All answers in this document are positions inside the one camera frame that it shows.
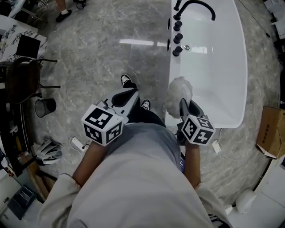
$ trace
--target black faucet spout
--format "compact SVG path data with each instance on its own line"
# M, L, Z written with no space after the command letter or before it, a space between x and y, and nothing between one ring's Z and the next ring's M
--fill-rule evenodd
M192 3L197 3L200 5L203 5L204 7L206 7L212 14L212 20L216 19L216 14L215 11L213 10L213 8L211 6L209 6L207 3L199 1L199 0L189 0L187 2L184 3L184 5L182 6L182 8L179 10L179 12L177 14L175 14L173 16L173 18L175 20L180 20L181 14L183 13L183 11L187 8L188 5L192 4Z

